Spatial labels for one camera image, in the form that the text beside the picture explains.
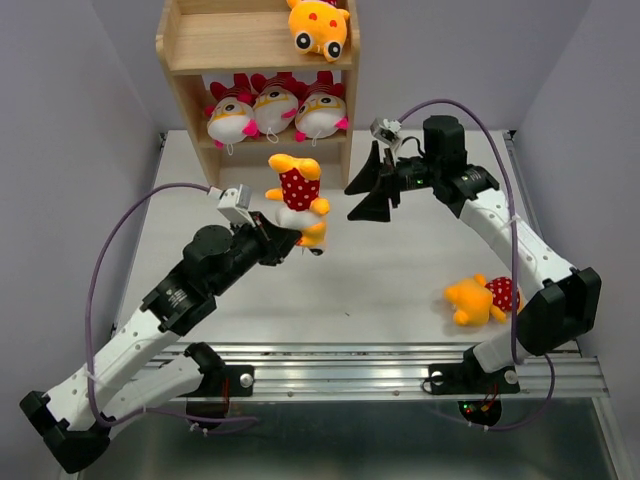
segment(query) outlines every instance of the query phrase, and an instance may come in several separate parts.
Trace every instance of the stuffed toy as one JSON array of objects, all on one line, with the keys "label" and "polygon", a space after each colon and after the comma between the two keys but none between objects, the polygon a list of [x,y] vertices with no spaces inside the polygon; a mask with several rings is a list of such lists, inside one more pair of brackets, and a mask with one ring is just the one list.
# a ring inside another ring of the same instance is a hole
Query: stuffed toy
[{"label": "stuffed toy", "polygon": [[[507,321],[506,313],[511,311],[512,288],[510,278],[499,277],[487,283],[483,275],[477,274],[447,287],[444,297],[456,308],[454,322],[480,327],[489,322],[491,315],[500,323]],[[520,292],[517,308],[521,310]]]},{"label": "stuffed toy", "polygon": [[296,140],[302,142],[330,137],[338,130],[349,128],[347,105],[340,97],[344,85],[333,83],[331,72],[318,72],[318,80],[305,93],[305,101],[296,114]]},{"label": "stuffed toy", "polygon": [[254,95],[247,75],[233,76],[233,87],[226,88],[219,82],[210,85],[211,94],[217,100],[215,107],[207,107],[205,114],[210,117],[207,133],[218,148],[228,147],[247,137],[260,135],[251,104]]},{"label": "stuffed toy", "polygon": [[298,245],[308,248],[314,255],[322,255],[326,250],[327,233],[324,217],[329,213],[330,205],[319,194],[320,165],[312,158],[276,154],[269,158],[269,166],[280,176],[280,188],[266,193],[267,199],[283,202],[276,212],[276,224],[300,231],[302,238]]},{"label": "stuffed toy", "polygon": [[300,53],[318,53],[328,62],[342,55],[347,41],[349,12],[336,7],[336,2],[322,0],[287,0],[289,30]]},{"label": "stuffed toy", "polygon": [[251,76],[251,85],[258,92],[253,106],[258,130],[267,137],[275,136],[274,143],[277,143],[277,134],[295,119],[300,103],[298,97],[304,94],[306,85],[289,72],[280,72],[268,80],[256,73]]}]

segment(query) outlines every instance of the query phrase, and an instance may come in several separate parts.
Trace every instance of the metal frame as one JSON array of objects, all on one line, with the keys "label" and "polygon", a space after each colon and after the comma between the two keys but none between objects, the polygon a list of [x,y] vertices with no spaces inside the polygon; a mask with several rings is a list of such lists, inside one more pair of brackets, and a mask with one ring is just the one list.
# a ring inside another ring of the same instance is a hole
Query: metal frame
[{"label": "metal frame", "polygon": [[[140,376],[171,362],[186,348],[178,343],[152,359]],[[458,362],[472,345],[355,344],[355,345],[236,345],[211,347],[229,365],[255,367],[251,397],[246,402],[426,401],[472,400],[475,396],[435,396],[422,390],[432,363]],[[575,350],[551,355],[556,369],[555,398],[605,397],[606,385],[598,360],[581,358]],[[521,393],[503,398],[545,398],[549,367],[532,358],[516,368]],[[219,401],[199,398],[190,401]]]}]

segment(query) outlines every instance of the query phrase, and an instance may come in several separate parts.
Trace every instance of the plush toy face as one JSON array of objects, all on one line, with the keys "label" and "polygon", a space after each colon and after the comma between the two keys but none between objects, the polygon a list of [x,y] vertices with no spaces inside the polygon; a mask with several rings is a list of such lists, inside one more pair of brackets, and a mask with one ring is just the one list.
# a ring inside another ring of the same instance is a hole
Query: plush toy face
[{"label": "plush toy face", "polygon": [[296,116],[298,99],[281,87],[269,87],[256,99],[253,107],[261,133],[280,133]]},{"label": "plush toy face", "polygon": [[328,62],[342,55],[347,40],[349,12],[323,1],[287,0],[291,7],[289,29],[301,53],[319,53]]},{"label": "plush toy face", "polygon": [[233,97],[220,100],[207,124],[207,133],[219,148],[255,136],[257,130],[253,109]]},{"label": "plush toy face", "polygon": [[339,129],[346,130],[347,106],[344,100],[325,93],[314,93],[298,109],[296,128],[299,141],[305,138],[325,138]]}]

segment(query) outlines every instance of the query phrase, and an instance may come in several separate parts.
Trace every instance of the purple cable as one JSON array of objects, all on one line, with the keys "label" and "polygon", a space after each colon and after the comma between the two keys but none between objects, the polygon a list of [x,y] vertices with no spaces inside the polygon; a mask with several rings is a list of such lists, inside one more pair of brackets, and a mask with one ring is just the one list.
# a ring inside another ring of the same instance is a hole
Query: purple cable
[{"label": "purple cable", "polygon": [[115,427],[117,425],[120,425],[138,415],[141,415],[145,412],[149,412],[149,413],[156,413],[159,415],[166,415],[166,416],[170,416],[170,417],[176,417],[176,418],[184,418],[187,419],[189,421],[192,422],[206,422],[206,423],[220,423],[220,424],[227,424],[227,423],[241,423],[241,422],[250,422],[248,425],[245,425],[243,427],[240,428],[236,428],[233,430],[227,430],[227,431],[221,431],[221,432],[216,432],[216,431],[212,431],[211,434],[228,434],[228,433],[237,433],[239,431],[245,430],[246,428],[249,428],[250,426],[253,426],[253,424],[258,422],[258,419],[256,417],[235,417],[235,418],[220,418],[220,419],[211,419],[211,418],[206,418],[206,417],[195,417],[192,415],[185,415],[185,414],[181,414],[178,412],[173,412],[171,410],[165,410],[162,408],[147,408],[145,409],[138,409],[138,410],[134,410],[133,412],[128,413],[127,415],[116,419],[114,421],[107,421],[105,420],[101,413],[100,413],[100,409],[98,408],[98,403],[96,401],[96,393],[95,393],[95,364],[94,364],[94,348],[93,348],[93,335],[91,333],[91,309],[92,309],[92,305],[93,305],[93,295],[95,293],[96,290],[96,283],[98,280],[98,272],[100,271],[100,266],[102,265],[102,261],[104,260],[104,256],[107,253],[107,249],[109,248],[109,245],[111,244],[111,242],[113,241],[113,238],[116,236],[116,233],[118,233],[118,230],[120,230],[120,227],[122,227],[122,225],[124,224],[124,222],[127,221],[127,219],[133,214],[133,212],[135,212],[135,210],[142,205],[144,202],[146,202],[149,198],[151,198],[153,195],[155,195],[158,192],[161,192],[163,190],[168,190],[170,188],[193,188],[196,190],[200,190],[202,192],[205,193],[209,193],[209,187],[205,187],[203,185],[198,185],[196,183],[167,183],[165,185],[161,185],[159,187],[154,188],[153,190],[151,190],[149,193],[147,193],[144,197],[142,197],[140,200],[138,200],[135,204],[133,204],[131,206],[131,208],[129,208],[129,210],[127,210],[125,212],[125,214],[122,216],[122,218],[118,221],[118,223],[116,224],[116,226],[113,228],[113,230],[111,230],[111,233],[109,234],[109,236],[107,237],[107,240],[104,242],[104,245],[102,246],[102,250],[100,251],[100,255],[98,255],[98,260],[96,261],[96,265],[93,269],[93,275],[91,276],[91,283],[89,285],[89,294],[87,295],[87,304],[86,304],[86,309],[84,312],[84,335],[85,335],[85,354],[87,357],[87,370],[89,371],[89,375],[87,376],[87,388],[89,390],[88,392],[88,396],[89,396],[89,407],[91,408],[91,412],[93,413],[93,416],[96,419],[96,422],[105,428],[111,428],[111,427]]},{"label": "purple cable", "polygon": [[[491,145],[491,150],[493,150],[493,154],[495,155],[496,160],[498,161],[498,167],[500,168],[500,172],[502,173],[502,177],[504,179],[504,185],[507,190],[507,205],[509,207],[509,218],[510,219],[515,218],[516,206],[515,206],[515,202],[513,201],[513,189],[511,188],[511,182],[509,181],[509,175],[507,174],[507,169],[505,168],[504,162],[502,161],[502,156],[498,151],[498,146],[496,145],[496,142],[493,140],[493,137],[489,133],[489,129],[485,126],[482,120],[480,120],[480,118],[478,118],[478,116],[475,113],[469,110],[469,108],[467,108],[460,102],[456,102],[455,100],[438,98],[435,100],[429,100],[428,102],[423,102],[423,103],[420,103],[419,105],[416,105],[407,113],[402,115],[398,119],[398,121],[400,123],[403,123],[410,115],[413,115],[418,110],[424,107],[428,107],[430,105],[443,104],[443,103],[453,105],[454,107],[458,107],[459,109],[466,112],[467,115],[469,115],[478,124],[478,126],[480,127],[484,135],[487,137],[487,140],[489,140],[489,144]],[[518,227],[516,226],[516,222],[511,222],[511,281],[514,286],[513,295],[511,298],[511,302],[512,302],[511,303],[511,307],[512,307],[511,308],[511,315],[512,315],[511,316],[511,357],[513,358],[513,363],[515,363],[516,365],[521,365],[522,362],[520,362],[520,360],[518,359],[518,355],[516,351],[516,342],[517,342],[516,322],[518,320],[517,279],[518,279]]]},{"label": "purple cable", "polygon": [[[498,146],[496,145],[496,142],[493,140],[493,137],[491,136],[491,134],[489,133],[489,129],[485,126],[485,124],[482,122],[482,120],[480,120],[480,118],[473,113],[471,110],[469,110],[468,107],[464,106],[463,104],[461,104],[460,102],[456,102],[455,100],[449,100],[446,98],[437,98],[434,100],[429,100],[427,102],[422,102],[418,105],[416,105],[415,107],[413,107],[411,110],[409,110],[407,113],[405,113],[404,115],[402,115],[400,118],[398,118],[398,121],[400,123],[403,123],[407,118],[409,118],[409,116],[413,115],[415,112],[417,112],[418,110],[421,110],[422,108],[428,107],[430,105],[437,105],[437,104],[448,104],[448,105],[453,105],[454,107],[457,107],[461,110],[463,110],[464,112],[467,113],[467,115],[469,115],[475,122],[476,124],[480,127],[480,130],[482,130],[482,133],[484,133],[485,137],[487,137],[487,140],[489,141],[489,145],[491,145],[491,150],[493,151],[493,154],[496,157],[496,160],[498,162],[498,167],[500,168],[500,172],[502,173],[502,177],[504,179],[504,184],[505,184],[505,188],[507,190],[507,204],[509,207],[509,218],[513,219],[515,218],[516,215],[516,207],[515,207],[515,202],[513,200],[513,189],[511,188],[511,181],[509,180],[509,175],[507,174],[507,169],[505,168],[504,162],[502,161],[502,156],[500,155],[500,152],[498,151]],[[511,222],[511,281],[512,284],[514,286],[513,288],[513,296],[511,298],[511,357],[513,359],[513,363],[516,365],[521,365],[522,362],[518,359],[518,354],[517,354],[517,350],[516,350],[516,343],[518,341],[518,337],[517,337],[517,329],[516,329],[516,323],[518,321],[518,309],[517,309],[517,305],[518,305],[518,283],[517,283],[517,279],[518,279],[518,227],[516,225],[516,222]],[[523,427],[525,425],[528,425],[529,423],[533,422],[534,420],[536,420],[537,418],[539,418],[544,412],[545,410],[548,408],[550,402],[551,402],[551,397],[553,396],[553,391],[555,389],[555,385],[556,385],[556,371],[555,368],[553,367],[553,363],[551,362],[551,358],[549,358],[548,355],[544,355],[545,359],[547,360],[547,362],[549,363],[549,370],[551,373],[551,384],[549,386],[549,393],[547,395],[547,398],[544,402],[544,404],[542,405],[542,407],[540,408],[540,410],[538,410],[538,412],[536,412],[534,415],[532,415],[530,418],[523,420],[522,422],[516,423],[514,425],[508,425],[506,427],[491,427],[489,428],[489,430],[491,431],[509,431],[509,430],[514,430],[516,428],[520,428]],[[459,421],[459,419],[457,418],[453,418],[453,417],[449,417],[447,415],[443,415],[443,414],[439,414],[440,416],[445,416],[447,418]]]}]

